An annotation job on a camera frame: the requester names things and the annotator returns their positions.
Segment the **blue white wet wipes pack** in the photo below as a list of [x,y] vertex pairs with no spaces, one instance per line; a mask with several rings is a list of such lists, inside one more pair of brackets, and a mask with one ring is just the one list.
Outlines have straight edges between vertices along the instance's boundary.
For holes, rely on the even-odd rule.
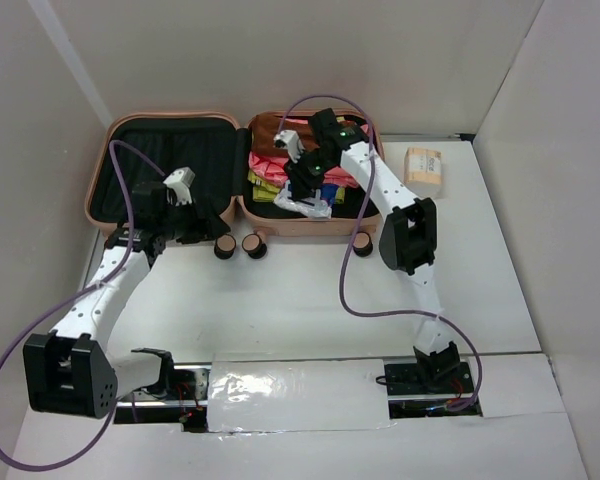
[[330,219],[332,207],[336,204],[343,204],[344,199],[344,187],[335,184],[323,184],[312,196],[293,200],[291,182],[287,180],[274,198],[273,203],[283,210],[295,212],[310,219]]

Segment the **pink patterned garment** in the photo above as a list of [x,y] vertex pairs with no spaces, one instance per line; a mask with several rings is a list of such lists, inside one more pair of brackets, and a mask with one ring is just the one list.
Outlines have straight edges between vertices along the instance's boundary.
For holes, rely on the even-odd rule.
[[248,164],[250,170],[256,173],[259,177],[281,187],[288,179],[284,165],[286,161],[281,157],[265,157],[254,154],[251,150],[249,154]]

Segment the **yellow-green shorts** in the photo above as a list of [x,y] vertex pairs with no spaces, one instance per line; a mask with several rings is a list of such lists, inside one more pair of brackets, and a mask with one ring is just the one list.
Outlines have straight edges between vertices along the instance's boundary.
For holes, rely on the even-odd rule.
[[[281,190],[279,186],[259,177],[252,170],[248,172],[247,179],[253,186],[252,199],[254,202],[271,203]],[[320,198],[326,200],[330,205],[343,204],[345,188],[334,184],[324,184]]]

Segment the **brown towel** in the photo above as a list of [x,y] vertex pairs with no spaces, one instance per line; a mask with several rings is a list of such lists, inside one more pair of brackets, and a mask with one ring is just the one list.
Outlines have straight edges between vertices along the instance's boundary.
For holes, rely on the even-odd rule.
[[[252,143],[251,150],[254,154],[265,157],[281,157],[288,159],[285,149],[276,148],[274,136],[278,132],[281,118],[271,113],[257,115],[251,123]],[[283,130],[294,130],[307,151],[318,147],[307,119],[289,119],[283,122]]]

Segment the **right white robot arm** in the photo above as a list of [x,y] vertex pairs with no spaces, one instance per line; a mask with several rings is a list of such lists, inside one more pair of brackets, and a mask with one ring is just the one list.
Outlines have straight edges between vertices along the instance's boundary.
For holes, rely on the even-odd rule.
[[309,202],[322,186],[325,174],[336,167],[364,189],[359,217],[368,203],[380,213],[383,226],[378,243],[384,264],[407,275],[417,298],[417,307],[403,315],[421,318],[416,330],[414,354],[416,379],[428,392],[440,391],[460,364],[456,343],[443,318],[434,279],[437,249],[437,207],[430,198],[419,198],[391,172],[377,152],[370,129],[344,126],[331,109],[311,116],[308,125],[317,147],[309,150],[294,127],[279,127],[274,145],[284,149],[284,166],[290,183],[288,199]]

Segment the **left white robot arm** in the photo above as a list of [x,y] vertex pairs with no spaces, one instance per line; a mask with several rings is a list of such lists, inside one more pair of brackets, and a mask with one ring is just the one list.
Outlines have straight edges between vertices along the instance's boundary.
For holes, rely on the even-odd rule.
[[114,402],[144,389],[156,399],[176,390],[172,354],[151,347],[113,356],[108,344],[121,313],[170,242],[215,240],[230,230],[208,201],[193,195],[194,174],[181,168],[136,185],[107,237],[85,294],[46,334],[23,346],[30,406],[38,412],[100,419]]

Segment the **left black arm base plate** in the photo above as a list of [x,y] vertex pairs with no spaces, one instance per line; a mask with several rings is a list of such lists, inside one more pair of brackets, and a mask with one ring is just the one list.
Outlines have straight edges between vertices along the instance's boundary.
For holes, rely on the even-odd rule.
[[208,432],[210,363],[176,364],[164,393],[138,389],[117,404],[115,425],[169,425],[182,432]]

